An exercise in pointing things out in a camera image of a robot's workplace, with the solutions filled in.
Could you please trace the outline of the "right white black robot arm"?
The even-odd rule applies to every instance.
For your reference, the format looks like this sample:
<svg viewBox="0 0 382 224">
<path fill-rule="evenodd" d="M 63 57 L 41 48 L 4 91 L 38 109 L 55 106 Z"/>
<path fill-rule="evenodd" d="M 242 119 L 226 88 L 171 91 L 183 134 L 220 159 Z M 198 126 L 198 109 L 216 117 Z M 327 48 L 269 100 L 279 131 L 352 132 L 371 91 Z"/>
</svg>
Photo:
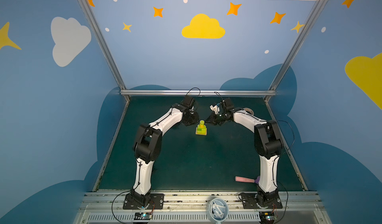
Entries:
<svg viewBox="0 0 382 224">
<path fill-rule="evenodd" d="M 282 208 L 277 186 L 277 167 L 283 149 L 278 122 L 254 116 L 243 108 L 236 108 L 230 98 L 210 105 L 211 115 L 206 123 L 223 125 L 238 123 L 254 133 L 254 146 L 260 157 L 260 178 L 257 183 L 256 204 L 259 208 Z"/>
</svg>

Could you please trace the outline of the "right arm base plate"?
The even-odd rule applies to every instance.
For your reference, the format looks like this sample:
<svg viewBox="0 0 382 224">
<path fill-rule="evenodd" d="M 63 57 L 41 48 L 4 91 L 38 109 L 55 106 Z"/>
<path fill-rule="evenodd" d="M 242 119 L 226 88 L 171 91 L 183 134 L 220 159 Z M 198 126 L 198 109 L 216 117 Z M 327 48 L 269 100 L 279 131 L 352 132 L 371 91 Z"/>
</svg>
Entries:
<svg viewBox="0 0 382 224">
<path fill-rule="evenodd" d="M 239 198 L 244 209 L 282 209 L 278 194 L 273 193 L 240 193 Z"/>
</svg>

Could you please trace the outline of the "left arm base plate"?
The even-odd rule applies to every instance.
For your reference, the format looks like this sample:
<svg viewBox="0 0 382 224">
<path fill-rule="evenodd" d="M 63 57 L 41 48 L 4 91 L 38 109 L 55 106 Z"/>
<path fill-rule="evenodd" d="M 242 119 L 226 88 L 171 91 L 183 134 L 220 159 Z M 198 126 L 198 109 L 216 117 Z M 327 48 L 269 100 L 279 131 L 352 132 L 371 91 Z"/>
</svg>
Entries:
<svg viewBox="0 0 382 224">
<path fill-rule="evenodd" d="M 127 194 L 124 199 L 124 210 L 162 210 L 164 205 L 164 194 Z"/>
</svg>

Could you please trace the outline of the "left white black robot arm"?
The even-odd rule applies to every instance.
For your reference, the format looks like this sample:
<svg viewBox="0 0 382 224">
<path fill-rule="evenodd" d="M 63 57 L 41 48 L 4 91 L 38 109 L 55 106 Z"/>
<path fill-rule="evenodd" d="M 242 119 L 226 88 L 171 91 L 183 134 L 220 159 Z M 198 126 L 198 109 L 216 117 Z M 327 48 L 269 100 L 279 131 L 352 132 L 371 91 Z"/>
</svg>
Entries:
<svg viewBox="0 0 382 224">
<path fill-rule="evenodd" d="M 149 124 L 141 124 L 133 145 L 136 160 L 136 177 L 128 196 L 138 208 L 149 205 L 151 197 L 151 176 L 155 160 L 159 157 L 164 134 L 174 125 L 185 126 L 199 123 L 195 108 L 195 98 L 184 96 L 180 103 L 171 105 L 169 110 Z"/>
</svg>

